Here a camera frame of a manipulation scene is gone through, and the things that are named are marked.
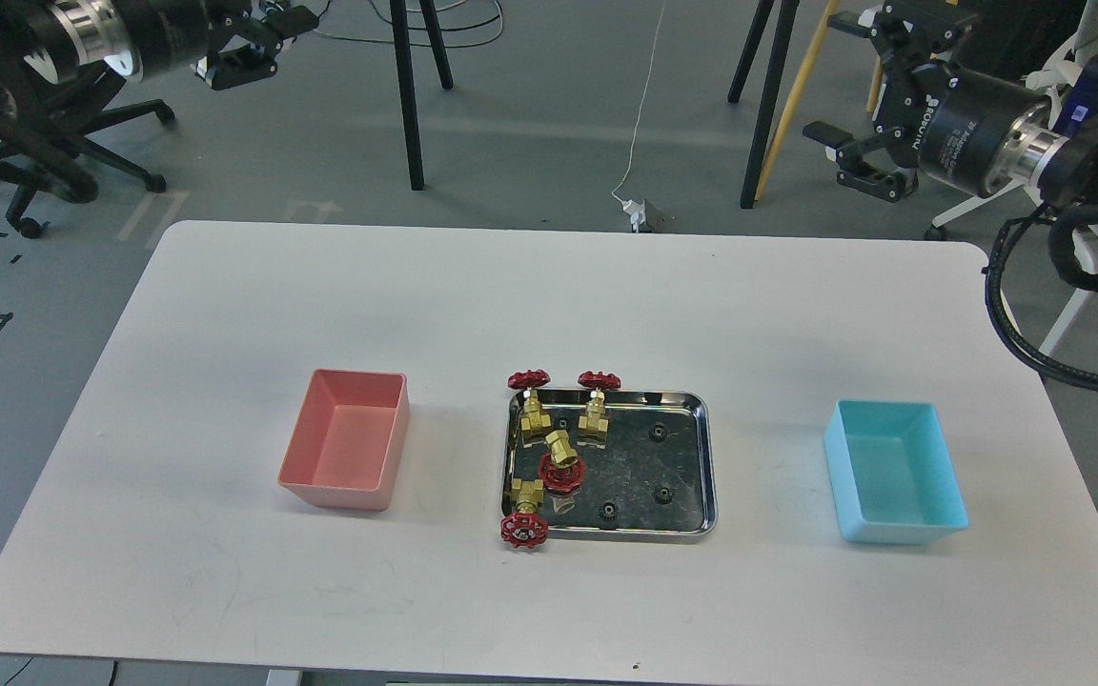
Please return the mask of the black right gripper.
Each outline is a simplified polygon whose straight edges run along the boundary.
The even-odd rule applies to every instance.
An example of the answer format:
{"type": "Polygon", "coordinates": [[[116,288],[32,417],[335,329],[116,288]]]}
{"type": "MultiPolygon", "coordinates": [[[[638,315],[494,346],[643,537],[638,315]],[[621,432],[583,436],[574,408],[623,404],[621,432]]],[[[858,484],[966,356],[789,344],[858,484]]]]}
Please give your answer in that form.
{"type": "Polygon", "coordinates": [[[1026,179],[1026,148],[1045,128],[1050,101],[1040,91],[932,58],[957,47],[973,27],[973,10],[950,3],[883,3],[858,13],[838,11],[827,26],[870,40],[884,70],[873,123],[877,133],[814,121],[807,139],[834,151],[838,183],[897,203],[918,190],[915,171],[885,171],[867,162],[887,149],[901,168],[963,192],[989,198],[1026,179]]]}

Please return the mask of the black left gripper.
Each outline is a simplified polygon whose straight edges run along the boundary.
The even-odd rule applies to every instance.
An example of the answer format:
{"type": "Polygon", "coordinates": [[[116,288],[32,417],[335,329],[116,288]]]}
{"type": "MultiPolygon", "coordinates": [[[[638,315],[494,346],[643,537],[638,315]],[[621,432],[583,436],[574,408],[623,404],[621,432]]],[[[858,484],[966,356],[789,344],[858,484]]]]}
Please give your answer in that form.
{"type": "Polygon", "coordinates": [[[126,35],[126,48],[116,53],[117,74],[144,81],[195,61],[197,78],[211,91],[274,77],[274,56],[318,27],[309,5],[257,9],[253,1],[117,1],[116,18],[126,35]],[[216,52],[209,53],[215,30],[216,52]],[[251,48],[225,50],[235,38],[251,48]]]}

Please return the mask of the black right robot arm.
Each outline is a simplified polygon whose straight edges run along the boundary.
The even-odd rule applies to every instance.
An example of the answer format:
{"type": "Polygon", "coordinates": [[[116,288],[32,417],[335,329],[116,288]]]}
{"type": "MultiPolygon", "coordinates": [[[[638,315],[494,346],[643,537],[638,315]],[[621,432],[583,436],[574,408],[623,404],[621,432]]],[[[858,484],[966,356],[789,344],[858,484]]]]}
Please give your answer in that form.
{"type": "Polygon", "coordinates": [[[990,325],[1004,346],[1041,376],[1098,393],[1098,373],[1062,363],[1029,344],[1007,313],[1002,275],[1029,227],[1047,226],[1047,256],[1069,286],[1098,293],[1098,56],[1064,103],[946,58],[977,23],[945,1],[887,1],[875,11],[832,14],[828,26],[870,40],[884,90],[875,131],[858,138],[821,121],[804,135],[832,151],[843,187],[901,201],[928,175],[988,199],[1010,184],[1040,195],[1032,213],[1004,223],[985,270],[990,325]]]}

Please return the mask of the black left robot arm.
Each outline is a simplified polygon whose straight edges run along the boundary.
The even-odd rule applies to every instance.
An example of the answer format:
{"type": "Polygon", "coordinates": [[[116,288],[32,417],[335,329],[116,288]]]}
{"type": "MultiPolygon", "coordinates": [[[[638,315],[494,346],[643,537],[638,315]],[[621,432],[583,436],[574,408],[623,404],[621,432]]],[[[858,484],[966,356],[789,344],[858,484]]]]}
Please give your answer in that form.
{"type": "Polygon", "coordinates": [[[0,181],[89,203],[83,153],[160,192],[160,175],[89,139],[139,114],[171,120],[161,101],[111,109],[119,91],[183,66],[214,91],[261,81],[318,23],[289,1],[0,1],[0,181]]]}

